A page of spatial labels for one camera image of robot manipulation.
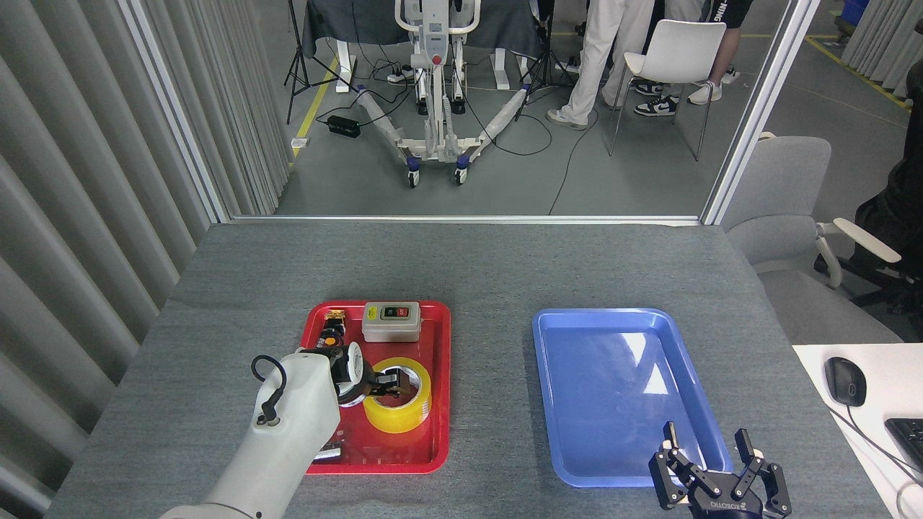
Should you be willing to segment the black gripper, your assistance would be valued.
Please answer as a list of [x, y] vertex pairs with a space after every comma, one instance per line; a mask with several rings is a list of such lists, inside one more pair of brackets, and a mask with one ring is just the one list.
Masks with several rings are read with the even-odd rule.
[[365, 359], [358, 388], [363, 396], [374, 394], [375, 397], [402, 398], [405, 388], [410, 387], [410, 375], [403, 368], [386, 368], [376, 372]]
[[780, 517], [792, 512], [782, 467], [767, 462], [764, 454], [754, 449], [746, 428], [739, 428], [734, 436], [745, 464], [739, 477], [712, 477], [690, 461], [679, 450], [673, 422], [665, 423], [663, 436], [665, 440], [648, 464], [662, 509], [671, 510], [688, 499], [693, 518], [762, 518], [764, 503], [751, 490], [755, 478], [761, 477], [765, 507]]

